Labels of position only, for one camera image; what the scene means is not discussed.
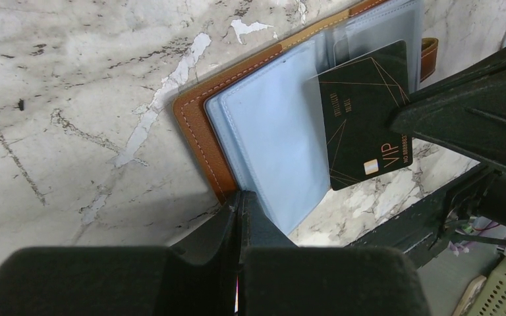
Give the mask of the black gold-line VIP card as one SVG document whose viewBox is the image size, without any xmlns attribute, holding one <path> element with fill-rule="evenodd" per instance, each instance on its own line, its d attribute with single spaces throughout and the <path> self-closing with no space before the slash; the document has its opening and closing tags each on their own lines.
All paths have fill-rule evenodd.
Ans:
<svg viewBox="0 0 506 316">
<path fill-rule="evenodd" d="M 412 142 L 386 127 L 408 104 L 407 45 L 399 40 L 317 76 L 331 189 L 408 167 Z"/>
</svg>

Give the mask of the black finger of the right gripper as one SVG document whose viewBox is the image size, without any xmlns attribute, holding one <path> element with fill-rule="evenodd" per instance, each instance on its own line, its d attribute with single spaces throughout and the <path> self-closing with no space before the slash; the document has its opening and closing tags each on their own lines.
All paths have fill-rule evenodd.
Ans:
<svg viewBox="0 0 506 316">
<path fill-rule="evenodd" d="M 506 47 L 413 94 L 389 129 L 506 172 Z"/>
</svg>

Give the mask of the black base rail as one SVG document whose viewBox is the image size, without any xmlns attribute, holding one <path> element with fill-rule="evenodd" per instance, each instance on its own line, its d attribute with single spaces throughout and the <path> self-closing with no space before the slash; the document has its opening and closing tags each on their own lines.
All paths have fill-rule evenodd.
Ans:
<svg viewBox="0 0 506 316">
<path fill-rule="evenodd" d="M 419 268 L 437 257 L 449 245 L 447 232 L 458 217 L 484 191 L 493 169 L 483 163 L 451 180 L 388 221 L 350 243 L 354 247 L 390 247 L 405 255 Z"/>
</svg>

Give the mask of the brown leather card holder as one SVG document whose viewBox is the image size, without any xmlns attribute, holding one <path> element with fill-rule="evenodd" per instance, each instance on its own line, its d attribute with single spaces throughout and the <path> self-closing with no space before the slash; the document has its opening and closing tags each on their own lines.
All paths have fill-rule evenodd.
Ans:
<svg viewBox="0 0 506 316">
<path fill-rule="evenodd" d="M 173 114 L 219 202 L 257 194 L 292 232 L 329 191 L 323 115 L 314 77 L 395 41 L 407 45 L 408 90 L 435 70 L 423 1 L 361 1 L 190 88 Z"/>
</svg>

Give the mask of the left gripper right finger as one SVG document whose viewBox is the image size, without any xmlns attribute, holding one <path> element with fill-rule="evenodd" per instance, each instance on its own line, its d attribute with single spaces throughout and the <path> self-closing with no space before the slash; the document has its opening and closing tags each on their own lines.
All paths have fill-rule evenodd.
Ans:
<svg viewBox="0 0 506 316">
<path fill-rule="evenodd" d="M 239 194 L 239 315 L 429 315 L 416 268 L 394 248 L 299 247 Z"/>
</svg>

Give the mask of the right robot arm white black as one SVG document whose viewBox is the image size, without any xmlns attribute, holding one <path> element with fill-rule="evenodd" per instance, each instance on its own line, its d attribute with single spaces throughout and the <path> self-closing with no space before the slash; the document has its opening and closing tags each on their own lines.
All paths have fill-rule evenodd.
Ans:
<svg viewBox="0 0 506 316">
<path fill-rule="evenodd" d="M 506 225 L 506 47 L 416 92 L 387 127 L 489 166 L 472 202 Z"/>
</svg>

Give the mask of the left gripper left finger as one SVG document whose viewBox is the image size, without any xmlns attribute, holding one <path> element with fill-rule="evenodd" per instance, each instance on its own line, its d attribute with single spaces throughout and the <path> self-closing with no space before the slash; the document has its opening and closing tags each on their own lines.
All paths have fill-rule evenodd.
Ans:
<svg viewBox="0 0 506 316">
<path fill-rule="evenodd" d="M 232 315 L 240 194 L 172 246 L 34 247 L 0 266 L 0 315 Z"/>
</svg>

